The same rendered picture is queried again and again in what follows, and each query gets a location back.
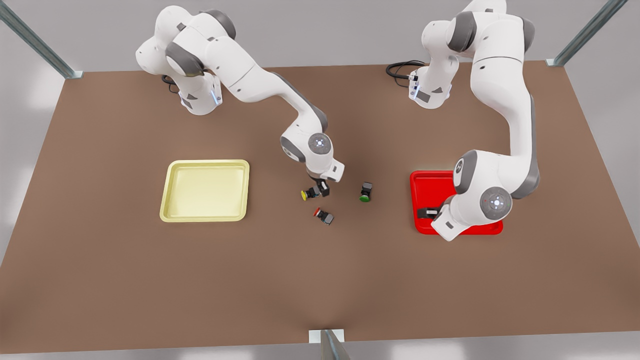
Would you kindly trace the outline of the red tray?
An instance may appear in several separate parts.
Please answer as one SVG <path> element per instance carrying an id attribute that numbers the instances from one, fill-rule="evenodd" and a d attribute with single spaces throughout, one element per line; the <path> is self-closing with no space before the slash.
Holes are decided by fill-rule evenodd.
<path id="1" fill-rule="evenodd" d="M 436 208 L 455 194 L 452 170 L 416 170 L 409 176 L 414 227 L 424 235 L 437 235 L 432 219 L 419 218 L 419 208 Z"/>

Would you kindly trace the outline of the yellow tray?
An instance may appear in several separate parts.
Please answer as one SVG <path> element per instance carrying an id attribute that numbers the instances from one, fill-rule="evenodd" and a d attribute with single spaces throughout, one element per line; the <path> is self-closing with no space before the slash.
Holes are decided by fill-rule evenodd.
<path id="1" fill-rule="evenodd" d="M 244 219 L 250 165 L 244 159 L 173 161 L 159 216 L 165 223 L 232 223 Z"/>

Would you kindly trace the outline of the silver frame post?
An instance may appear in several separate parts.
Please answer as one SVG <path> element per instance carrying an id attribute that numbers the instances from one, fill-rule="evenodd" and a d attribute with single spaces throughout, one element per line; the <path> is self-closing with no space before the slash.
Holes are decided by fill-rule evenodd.
<path id="1" fill-rule="evenodd" d="M 586 25 L 554 58 L 545 60 L 550 68 L 562 68 L 629 0 L 607 0 Z"/>
<path id="2" fill-rule="evenodd" d="M 313 329 L 308 331 L 309 344 L 320 344 L 321 360 L 352 360 L 346 351 L 345 330 Z"/>
<path id="3" fill-rule="evenodd" d="M 72 69 L 4 0 L 0 0 L 0 20 L 64 79 L 82 79 L 83 71 Z"/>

